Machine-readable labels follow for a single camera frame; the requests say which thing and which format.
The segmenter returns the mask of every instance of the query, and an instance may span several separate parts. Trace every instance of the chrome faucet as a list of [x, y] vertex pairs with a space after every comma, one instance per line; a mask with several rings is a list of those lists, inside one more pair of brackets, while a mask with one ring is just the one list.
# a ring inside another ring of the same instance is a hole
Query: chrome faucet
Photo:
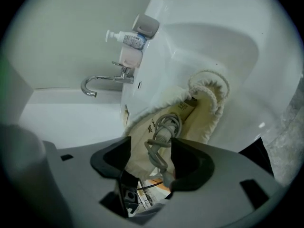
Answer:
[[116, 62], [112, 62], [113, 64], [117, 65], [117, 66], [121, 66], [122, 70], [121, 70], [121, 75], [120, 76], [114, 76], [114, 77], [107, 77], [107, 76], [89, 76], [87, 78], [85, 78], [82, 82], [81, 82], [81, 90], [83, 93], [85, 93], [88, 96], [92, 96], [92, 97], [96, 97], [97, 92], [89, 90], [86, 87], [86, 84], [88, 82], [90, 82], [93, 79], [107, 79], [107, 80], [113, 80], [114, 82], [118, 82], [118, 83], [126, 83], [126, 84], [133, 84], [134, 82], [134, 77], [133, 76], [128, 76], [128, 73], [130, 72], [130, 68], [121, 65], [120, 63], [116, 63]]

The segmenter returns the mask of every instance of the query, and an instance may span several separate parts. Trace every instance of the sink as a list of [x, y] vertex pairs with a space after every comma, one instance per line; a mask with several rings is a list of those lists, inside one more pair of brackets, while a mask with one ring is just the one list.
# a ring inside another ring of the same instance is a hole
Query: sink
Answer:
[[129, 119], [170, 86], [187, 88], [203, 69], [231, 86], [209, 144], [239, 152], [288, 106], [303, 69], [303, 43], [277, 0], [151, 0], [146, 15], [160, 22], [146, 43], [134, 84], [124, 85]]

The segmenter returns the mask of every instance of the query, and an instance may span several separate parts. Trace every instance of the beige bag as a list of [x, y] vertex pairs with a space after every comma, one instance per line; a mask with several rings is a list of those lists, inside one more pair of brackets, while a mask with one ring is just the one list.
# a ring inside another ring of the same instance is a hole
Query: beige bag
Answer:
[[[151, 173], [155, 167], [150, 163], [144, 142], [154, 134], [155, 122], [159, 117], [169, 113], [173, 105], [190, 100], [193, 96], [198, 104], [182, 125], [179, 138], [207, 143], [220, 117], [224, 103], [229, 96], [230, 87], [226, 78], [212, 70], [203, 70], [188, 81], [189, 89], [174, 86], [167, 89], [157, 105], [143, 111], [127, 124], [124, 136], [131, 136], [131, 157], [126, 171], [141, 180], [153, 179]], [[171, 148], [161, 148], [160, 156], [167, 162], [169, 173], [173, 173]]]

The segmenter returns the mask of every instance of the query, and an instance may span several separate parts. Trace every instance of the white wall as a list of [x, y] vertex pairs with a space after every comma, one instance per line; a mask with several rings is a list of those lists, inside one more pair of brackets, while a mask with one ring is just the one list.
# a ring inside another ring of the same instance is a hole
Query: white wall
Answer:
[[[2, 50], [34, 89], [79, 88], [89, 75], [118, 75], [121, 44], [105, 33], [131, 31], [150, 0], [28, 0], [16, 16]], [[113, 82], [97, 88], [121, 89]]]
[[33, 89], [0, 54], [0, 123], [18, 124]]

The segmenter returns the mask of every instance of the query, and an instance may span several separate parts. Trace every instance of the coiled cord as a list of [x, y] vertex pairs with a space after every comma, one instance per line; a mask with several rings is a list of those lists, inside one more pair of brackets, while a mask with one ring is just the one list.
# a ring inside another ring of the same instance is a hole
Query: coiled cord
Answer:
[[160, 169], [160, 173], [166, 172], [168, 164], [158, 153], [158, 150], [161, 147], [171, 147], [169, 142], [171, 141], [171, 138], [178, 137], [180, 135], [181, 126], [181, 118], [178, 115], [162, 115], [155, 123], [155, 133], [153, 138], [144, 142], [144, 146], [148, 150], [150, 162], [156, 168]]

